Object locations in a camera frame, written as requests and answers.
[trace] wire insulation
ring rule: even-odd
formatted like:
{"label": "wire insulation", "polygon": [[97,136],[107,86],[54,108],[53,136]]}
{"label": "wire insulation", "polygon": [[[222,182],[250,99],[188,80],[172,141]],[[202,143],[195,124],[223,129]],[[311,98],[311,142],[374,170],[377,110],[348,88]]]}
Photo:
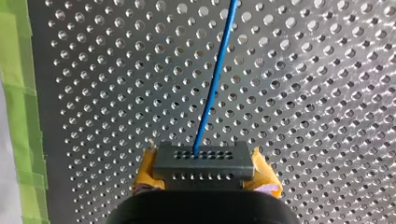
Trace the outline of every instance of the wire insulation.
{"label": "wire insulation", "polygon": [[207,94],[204,113],[202,114],[201,122],[200,122],[199,128],[198,128],[198,133],[195,137],[194,145],[192,147],[192,152],[194,155],[198,155],[198,153],[199,153],[199,149],[200,149],[199,147],[201,145],[202,137],[203,137],[204,131],[205,131],[205,126],[206,126],[207,120],[209,118],[210,108],[212,107],[213,101],[215,100],[216,89],[218,88],[218,85],[219,85],[219,77],[220,77],[220,73],[221,73],[221,68],[224,64],[224,59],[225,59],[225,56],[227,53],[228,42],[230,41],[231,27],[233,25],[233,19],[235,18],[237,2],[238,2],[237,0],[231,0],[230,6],[228,8],[228,16],[227,16],[227,20],[225,22],[223,37],[222,37],[221,43],[220,43],[218,59],[216,60],[215,69],[214,69],[213,77],[212,77],[212,82],[210,83],[209,93]]}

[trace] yellow component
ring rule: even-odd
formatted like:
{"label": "yellow component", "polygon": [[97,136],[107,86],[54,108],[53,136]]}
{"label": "yellow component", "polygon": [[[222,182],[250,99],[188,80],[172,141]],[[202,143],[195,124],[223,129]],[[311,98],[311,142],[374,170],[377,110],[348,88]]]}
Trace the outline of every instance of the yellow component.
{"label": "yellow component", "polygon": [[156,180],[152,178],[152,165],[154,164],[157,150],[154,147],[147,149],[143,155],[140,170],[133,184],[133,193],[135,193],[136,184],[146,184],[155,188],[165,189],[163,180]]}
{"label": "yellow component", "polygon": [[283,191],[283,186],[280,183],[279,179],[276,177],[274,171],[263,158],[258,147],[254,148],[251,159],[253,160],[253,164],[256,170],[254,172],[252,180],[244,181],[243,188],[254,190],[262,185],[277,185],[278,190],[273,190],[271,193],[274,197],[280,198]]}
{"label": "yellow component", "polygon": [[[152,165],[154,163],[155,155],[156,149],[153,147],[145,151],[139,173],[137,174],[133,185],[134,190],[136,184],[146,184],[154,188],[165,189],[165,184],[162,180],[155,180],[152,178]],[[263,185],[277,185],[278,190],[273,190],[272,195],[276,198],[279,198],[282,194],[283,187],[277,179],[274,171],[267,164],[267,162],[265,162],[257,147],[253,151],[252,160],[256,170],[252,180],[244,181],[243,188],[254,190]]]}

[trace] black object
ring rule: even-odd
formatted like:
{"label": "black object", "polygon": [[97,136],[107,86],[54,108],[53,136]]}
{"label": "black object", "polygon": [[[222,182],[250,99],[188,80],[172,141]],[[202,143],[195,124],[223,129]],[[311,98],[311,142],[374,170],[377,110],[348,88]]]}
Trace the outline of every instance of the black object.
{"label": "black object", "polygon": [[153,164],[155,179],[163,179],[166,189],[241,189],[242,180],[253,178],[254,165],[246,142],[231,147],[202,146],[194,156],[191,147],[163,142]]}
{"label": "black object", "polygon": [[135,195],[107,224],[298,224],[280,200],[257,191],[168,191]]}

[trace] perforated metal sheet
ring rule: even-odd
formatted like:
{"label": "perforated metal sheet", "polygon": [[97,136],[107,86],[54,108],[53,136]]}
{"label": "perforated metal sheet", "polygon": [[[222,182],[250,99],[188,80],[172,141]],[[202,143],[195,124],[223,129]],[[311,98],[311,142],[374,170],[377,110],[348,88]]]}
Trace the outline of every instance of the perforated metal sheet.
{"label": "perforated metal sheet", "polygon": [[[229,2],[29,1],[53,223],[192,145]],[[244,0],[204,144],[260,147],[302,223],[396,223],[396,1]]]}

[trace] green tape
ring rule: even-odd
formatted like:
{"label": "green tape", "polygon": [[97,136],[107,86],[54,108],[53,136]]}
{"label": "green tape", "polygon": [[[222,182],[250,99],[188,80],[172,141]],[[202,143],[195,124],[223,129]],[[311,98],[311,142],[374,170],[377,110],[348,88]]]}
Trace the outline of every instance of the green tape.
{"label": "green tape", "polygon": [[49,224],[47,173],[35,94],[31,27],[25,0],[0,0],[0,68],[25,224]]}

